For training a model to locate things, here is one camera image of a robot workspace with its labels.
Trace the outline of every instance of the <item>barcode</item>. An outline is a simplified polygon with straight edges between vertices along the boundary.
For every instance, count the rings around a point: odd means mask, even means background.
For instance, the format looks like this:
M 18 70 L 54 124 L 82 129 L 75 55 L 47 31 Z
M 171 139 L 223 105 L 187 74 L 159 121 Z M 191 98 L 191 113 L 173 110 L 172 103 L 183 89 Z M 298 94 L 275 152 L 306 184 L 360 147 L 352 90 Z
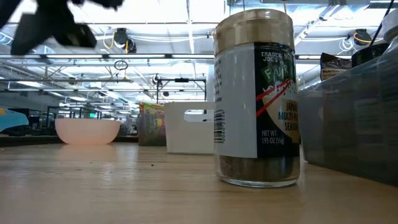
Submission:
M 214 143 L 224 143 L 225 141 L 225 112 L 216 110 L 214 112 Z
M 359 144 L 382 144 L 381 108 L 377 99 L 355 102 L 356 133 Z

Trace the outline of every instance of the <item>teal object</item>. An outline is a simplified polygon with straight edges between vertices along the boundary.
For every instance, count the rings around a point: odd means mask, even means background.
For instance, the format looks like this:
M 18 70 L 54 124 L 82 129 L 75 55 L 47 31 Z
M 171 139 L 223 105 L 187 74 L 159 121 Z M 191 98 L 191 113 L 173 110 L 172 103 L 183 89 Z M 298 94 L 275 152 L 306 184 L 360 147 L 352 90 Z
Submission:
M 0 132 L 6 128 L 29 125 L 26 115 L 0 108 Z

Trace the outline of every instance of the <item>gold metal lid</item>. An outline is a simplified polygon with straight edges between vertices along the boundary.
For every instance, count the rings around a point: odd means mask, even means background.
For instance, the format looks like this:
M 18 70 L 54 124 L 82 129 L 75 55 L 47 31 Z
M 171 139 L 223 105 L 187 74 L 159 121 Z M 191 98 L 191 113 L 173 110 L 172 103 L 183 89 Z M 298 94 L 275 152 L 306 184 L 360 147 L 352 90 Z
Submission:
M 292 18 L 284 12 L 274 9 L 243 11 L 229 16 L 217 25 L 215 54 L 250 42 L 278 43 L 294 50 L 293 35 Z

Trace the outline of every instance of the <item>white bowl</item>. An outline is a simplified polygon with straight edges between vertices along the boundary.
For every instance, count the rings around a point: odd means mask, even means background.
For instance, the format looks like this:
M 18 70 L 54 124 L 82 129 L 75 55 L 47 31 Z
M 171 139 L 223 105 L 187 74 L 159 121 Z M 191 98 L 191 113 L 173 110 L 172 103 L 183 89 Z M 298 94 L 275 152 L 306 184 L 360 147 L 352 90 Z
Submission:
M 120 129 L 119 121 L 101 119 L 70 119 L 55 120 L 55 129 L 59 138 L 73 145 L 101 145 L 112 142 Z

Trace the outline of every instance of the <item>wooden table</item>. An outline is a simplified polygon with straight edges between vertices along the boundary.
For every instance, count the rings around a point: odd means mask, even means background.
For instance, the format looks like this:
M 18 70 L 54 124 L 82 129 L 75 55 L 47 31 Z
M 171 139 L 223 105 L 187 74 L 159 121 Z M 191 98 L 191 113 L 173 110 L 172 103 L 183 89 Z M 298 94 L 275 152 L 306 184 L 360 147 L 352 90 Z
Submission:
M 0 223 L 398 223 L 398 188 L 303 164 L 296 186 L 217 180 L 213 157 L 162 147 L 0 149 Z

